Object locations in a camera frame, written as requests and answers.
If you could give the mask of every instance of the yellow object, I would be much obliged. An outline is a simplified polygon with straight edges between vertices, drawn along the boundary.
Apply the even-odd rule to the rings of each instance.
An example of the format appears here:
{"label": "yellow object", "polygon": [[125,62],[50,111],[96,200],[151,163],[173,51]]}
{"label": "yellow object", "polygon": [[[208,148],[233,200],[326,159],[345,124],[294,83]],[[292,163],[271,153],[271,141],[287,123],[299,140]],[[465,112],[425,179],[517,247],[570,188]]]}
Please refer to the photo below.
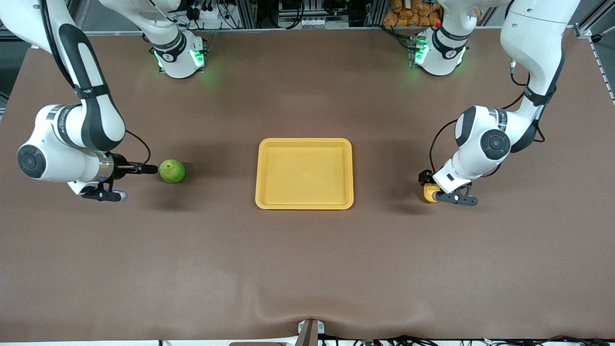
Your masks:
{"label": "yellow object", "polygon": [[268,138],[258,149],[256,205],[343,210],[354,202],[352,145],[343,138]]}
{"label": "yellow object", "polygon": [[438,203],[438,200],[434,198],[434,193],[440,191],[438,184],[427,183],[423,185],[423,197],[430,203]]}

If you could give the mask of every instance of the brown tabletop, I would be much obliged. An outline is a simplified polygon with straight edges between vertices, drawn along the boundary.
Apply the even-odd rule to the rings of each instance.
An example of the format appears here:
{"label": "brown tabletop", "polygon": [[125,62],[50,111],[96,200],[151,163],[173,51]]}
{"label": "brown tabletop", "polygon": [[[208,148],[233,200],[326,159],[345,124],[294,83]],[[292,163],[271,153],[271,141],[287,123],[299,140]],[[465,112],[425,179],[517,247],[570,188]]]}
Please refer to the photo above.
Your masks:
{"label": "brown tabletop", "polygon": [[[615,337],[615,108],[588,41],[565,35],[546,143],[476,181],[477,207],[426,204],[416,179],[443,124],[522,91],[497,30],[441,78],[379,31],[220,34],[186,80],[138,36],[92,43],[128,129],[186,181],[128,176],[99,203],[21,173],[37,111],[76,101],[30,50],[0,123],[1,341],[281,337],[308,317],[353,338]],[[258,209],[267,137],[350,140],[352,208]],[[447,129],[436,165],[455,150]]]}

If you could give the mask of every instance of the yellow tray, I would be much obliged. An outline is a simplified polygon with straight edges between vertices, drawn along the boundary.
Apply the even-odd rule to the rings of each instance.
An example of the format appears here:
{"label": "yellow tray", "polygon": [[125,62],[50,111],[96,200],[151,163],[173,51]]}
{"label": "yellow tray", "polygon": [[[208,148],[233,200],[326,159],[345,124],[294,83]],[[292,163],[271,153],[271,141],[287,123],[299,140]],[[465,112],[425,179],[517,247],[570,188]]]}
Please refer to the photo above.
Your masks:
{"label": "yellow tray", "polygon": [[258,149],[256,205],[343,210],[354,202],[352,146],[344,138],[267,138]]}

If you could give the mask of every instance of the pile of potatoes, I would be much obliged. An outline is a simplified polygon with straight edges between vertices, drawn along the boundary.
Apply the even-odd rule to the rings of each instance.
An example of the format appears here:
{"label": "pile of potatoes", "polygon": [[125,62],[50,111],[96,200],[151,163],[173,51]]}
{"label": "pile of potatoes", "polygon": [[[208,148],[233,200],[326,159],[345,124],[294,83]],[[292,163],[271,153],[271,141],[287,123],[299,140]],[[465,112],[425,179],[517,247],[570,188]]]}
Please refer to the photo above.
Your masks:
{"label": "pile of potatoes", "polygon": [[403,0],[389,0],[391,11],[384,16],[384,26],[439,26],[442,19],[440,4],[429,4],[422,0],[412,0],[412,8],[407,9]]}

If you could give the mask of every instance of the green apple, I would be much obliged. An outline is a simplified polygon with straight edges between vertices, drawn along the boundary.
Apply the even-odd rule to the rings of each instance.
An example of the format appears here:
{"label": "green apple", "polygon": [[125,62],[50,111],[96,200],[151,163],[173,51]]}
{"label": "green apple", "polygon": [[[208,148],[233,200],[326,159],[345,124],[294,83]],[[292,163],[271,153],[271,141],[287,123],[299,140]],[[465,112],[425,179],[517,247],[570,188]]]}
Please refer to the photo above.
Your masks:
{"label": "green apple", "polygon": [[178,183],[181,182],[182,179],[184,179],[184,176],[186,175],[186,169],[184,168],[184,165],[181,164],[181,162],[174,159],[168,159],[164,160],[160,164],[160,167],[158,168],[158,173],[160,173],[160,178],[162,178],[167,183]]}

